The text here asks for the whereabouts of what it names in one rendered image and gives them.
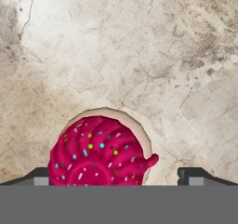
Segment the pink frosted cupcake with sprinkles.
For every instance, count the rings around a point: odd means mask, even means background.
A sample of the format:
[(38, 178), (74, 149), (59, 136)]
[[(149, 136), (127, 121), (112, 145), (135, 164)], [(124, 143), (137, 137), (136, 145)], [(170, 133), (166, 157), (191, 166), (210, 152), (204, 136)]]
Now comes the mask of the pink frosted cupcake with sprinkles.
[(50, 151), (52, 186), (141, 186), (159, 161), (142, 125), (126, 112), (79, 113)]

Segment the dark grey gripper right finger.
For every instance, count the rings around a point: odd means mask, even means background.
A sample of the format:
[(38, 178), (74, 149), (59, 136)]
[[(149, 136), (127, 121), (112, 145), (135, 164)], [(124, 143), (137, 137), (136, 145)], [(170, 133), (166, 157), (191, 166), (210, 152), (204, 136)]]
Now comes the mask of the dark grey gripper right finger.
[(178, 185), (179, 186), (214, 186), (227, 185), (238, 186), (234, 183), (222, 178), (217, 178), (206, 172), (202, 167), (180, 167), (178, 169)]

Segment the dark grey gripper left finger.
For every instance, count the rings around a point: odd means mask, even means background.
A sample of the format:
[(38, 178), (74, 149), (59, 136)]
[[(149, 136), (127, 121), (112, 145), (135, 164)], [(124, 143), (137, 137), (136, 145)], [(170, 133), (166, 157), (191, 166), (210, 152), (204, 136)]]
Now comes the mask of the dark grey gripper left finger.
[(48, 169), (46, 167), (36, 167), (24, 177), (14, 178), (0, 183), (0, 186), (48, 186), (49, 184)]

